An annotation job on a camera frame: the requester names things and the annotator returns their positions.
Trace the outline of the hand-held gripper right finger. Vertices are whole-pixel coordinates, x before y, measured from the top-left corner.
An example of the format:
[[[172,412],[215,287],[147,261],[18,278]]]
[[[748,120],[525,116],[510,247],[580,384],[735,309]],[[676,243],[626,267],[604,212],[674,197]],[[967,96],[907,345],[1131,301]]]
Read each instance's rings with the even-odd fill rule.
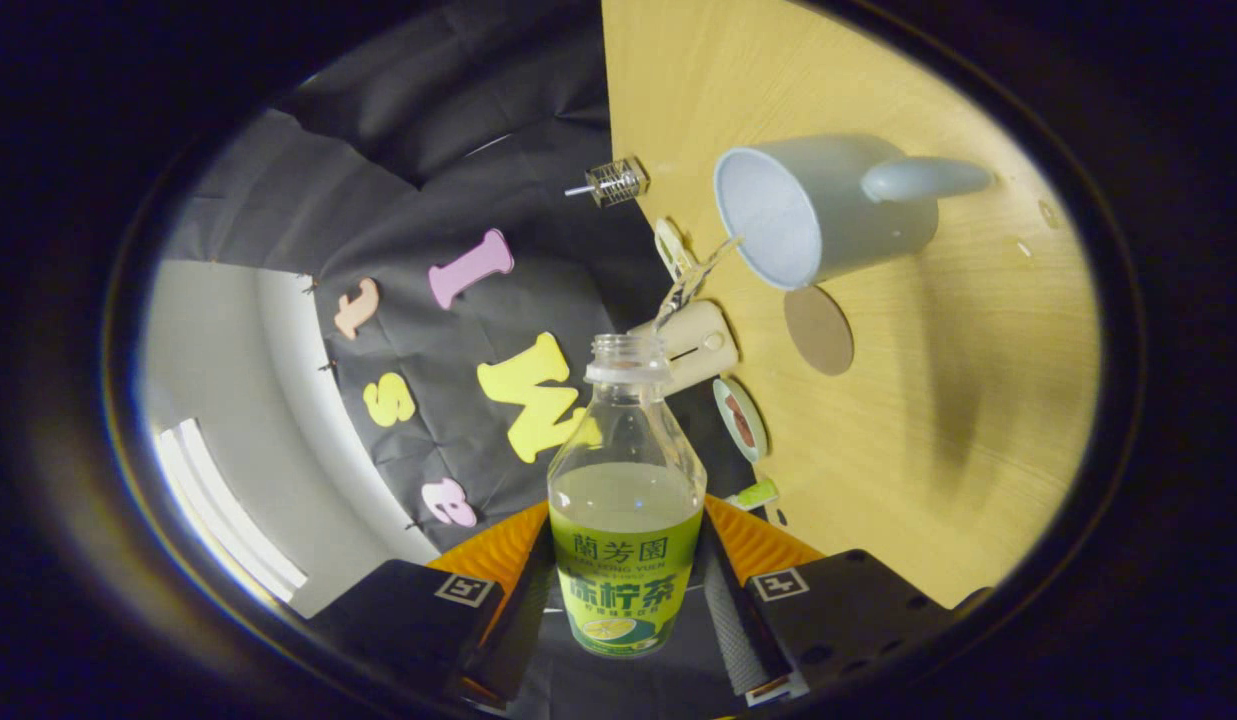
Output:
[[[734,693],[751,708],[910,671],[990,593],[946,607],[868,551],[828,555],[722,499],[704,502],[708,611]]]

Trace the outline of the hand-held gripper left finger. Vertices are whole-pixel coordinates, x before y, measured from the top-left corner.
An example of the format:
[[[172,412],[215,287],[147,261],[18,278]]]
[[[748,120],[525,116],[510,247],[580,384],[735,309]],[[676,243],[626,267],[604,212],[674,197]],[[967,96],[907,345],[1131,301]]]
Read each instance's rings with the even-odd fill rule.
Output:
[[[409,692],[503,710],[539,643],[553,572],[541,502],[429,564],[383,562],[310,626]]]

